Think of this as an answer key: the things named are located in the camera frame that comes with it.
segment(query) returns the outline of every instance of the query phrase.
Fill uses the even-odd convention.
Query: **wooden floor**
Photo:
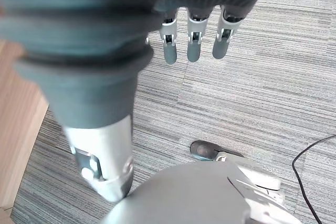
[[[22,54],[20,45],[0,40],[0,208],[7,213],[48,106],[38,87],[13,70]]]

